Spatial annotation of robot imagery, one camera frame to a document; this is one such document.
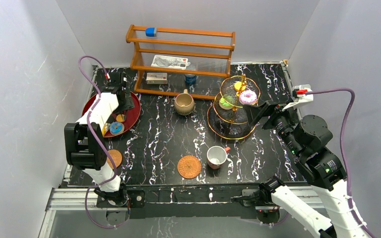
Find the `orange round cookie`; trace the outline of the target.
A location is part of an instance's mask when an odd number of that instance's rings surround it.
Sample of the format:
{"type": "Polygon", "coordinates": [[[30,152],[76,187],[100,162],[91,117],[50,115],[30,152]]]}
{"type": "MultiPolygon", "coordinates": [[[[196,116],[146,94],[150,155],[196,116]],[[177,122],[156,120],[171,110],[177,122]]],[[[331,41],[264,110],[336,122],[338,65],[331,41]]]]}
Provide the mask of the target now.
{"type": "Polygon", "coordinates": [[[246,85],[241,82],[241,81],[237,81],[234,83],[234,89],[237,91],[237,92],[242,92],[246,89],[246,85]]]}
{"type": "Polygon", "coordinates": [[[121,122],[121,123],[125,122],[126,121],[126,115],[124,115],[124,114],[117,115],[116,116],[116,121],[117,122],[121,122]]]}

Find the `pink frosted donut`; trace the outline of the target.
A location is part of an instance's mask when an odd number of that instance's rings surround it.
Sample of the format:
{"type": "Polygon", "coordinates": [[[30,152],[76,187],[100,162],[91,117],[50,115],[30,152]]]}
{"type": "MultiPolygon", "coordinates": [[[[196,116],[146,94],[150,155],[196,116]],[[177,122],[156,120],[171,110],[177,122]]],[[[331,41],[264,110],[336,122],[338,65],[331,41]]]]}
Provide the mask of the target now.
{"type": "Polygon", "coordinates": [[[253,105],[257,102],[258,96],[252,90],[245,90],[239,95],[239,102],[243,105],[253,105]]]}

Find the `green frosted donut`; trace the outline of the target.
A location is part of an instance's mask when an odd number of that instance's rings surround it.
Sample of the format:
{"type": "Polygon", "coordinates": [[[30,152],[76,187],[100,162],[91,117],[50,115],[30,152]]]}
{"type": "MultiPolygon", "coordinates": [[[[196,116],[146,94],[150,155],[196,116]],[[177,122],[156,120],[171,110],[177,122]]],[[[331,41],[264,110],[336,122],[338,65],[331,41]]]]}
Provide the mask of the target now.
{"type": "Polygon", "coordinates": [[[232,106],[230,103],[228,103],[224,97],[221,97],[219,100],[219,106],[220,108],[224,110],[231,110],[234,106],[232,106]]]}

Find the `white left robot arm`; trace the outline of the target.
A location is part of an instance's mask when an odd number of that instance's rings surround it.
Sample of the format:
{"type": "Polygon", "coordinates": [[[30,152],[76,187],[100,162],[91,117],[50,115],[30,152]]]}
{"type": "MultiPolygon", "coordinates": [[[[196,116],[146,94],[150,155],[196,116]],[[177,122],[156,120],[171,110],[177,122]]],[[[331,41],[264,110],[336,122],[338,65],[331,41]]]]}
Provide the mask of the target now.
{"type": "Polygon", "coordinates": [[[128,192],[121,188],[121,178],[107,162],[104,133],[106,122],[124,106],[129,90],[124,73],[107,79],[108,83],[96,92],[83,116],[65,125],[65,154],[69,165],[92,177],[98,185],[96,191],[109,193],[114,205],[123,206],[128,201],[128,192]]]}

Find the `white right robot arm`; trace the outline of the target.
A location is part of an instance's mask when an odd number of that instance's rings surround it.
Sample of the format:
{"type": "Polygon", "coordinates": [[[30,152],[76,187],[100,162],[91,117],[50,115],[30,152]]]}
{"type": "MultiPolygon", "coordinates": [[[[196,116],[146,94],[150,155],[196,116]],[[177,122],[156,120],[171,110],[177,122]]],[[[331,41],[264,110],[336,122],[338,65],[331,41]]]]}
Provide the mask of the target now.
{"type": "Polygon", "coordinates": [[[295,195],[278,177],[259,185],[245,200],[277,205],[286,210],[316,238],[370,238],[372,233],[361,218],[349,192],[348,171],[327,148],[333,135],[324,119],[315,115],[293,118],[295,111],[284,104],[267,101],[260,106],[243,106],[250,125],[267,118],[263,129],[275,129],[296,157],[295,165],[320,198],[327,215],[323,216],[295,195]]]}

